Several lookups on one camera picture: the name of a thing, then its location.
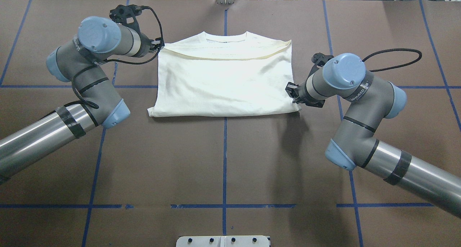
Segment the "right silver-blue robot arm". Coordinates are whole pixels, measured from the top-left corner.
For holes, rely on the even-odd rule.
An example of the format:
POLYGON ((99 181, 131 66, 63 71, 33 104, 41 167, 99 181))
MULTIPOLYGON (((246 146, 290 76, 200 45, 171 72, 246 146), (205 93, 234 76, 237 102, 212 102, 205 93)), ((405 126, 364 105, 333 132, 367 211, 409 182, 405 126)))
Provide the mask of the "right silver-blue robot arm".
POLYGON ((374 137, 383 119, 392 119, 405 108, 405 91, 369 71, 352 53, 316 53, 312 62, 306 81, 287 83, 285 90, 293 103, 322 108, 334 96, 350 102, 326 158, 348 171, 361 167, 460 217, 460 178, 374 137))

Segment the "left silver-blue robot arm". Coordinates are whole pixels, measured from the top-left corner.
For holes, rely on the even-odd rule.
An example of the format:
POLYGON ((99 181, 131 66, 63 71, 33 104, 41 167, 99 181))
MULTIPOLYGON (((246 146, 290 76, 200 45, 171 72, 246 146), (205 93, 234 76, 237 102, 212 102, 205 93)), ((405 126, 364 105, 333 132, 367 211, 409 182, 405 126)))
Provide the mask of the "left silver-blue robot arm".
POLYGON ((164 46, 163 28, 158 37, 142 33, 134 19, 122 23, 89 16, 76 35, 47 58, 49 72, 66 82, 67 96, 55 109, 1 139, 1 183, 97 127, 109 129, 131 112, 102 65, 120 63, 120 56, 158 54, 164 46))

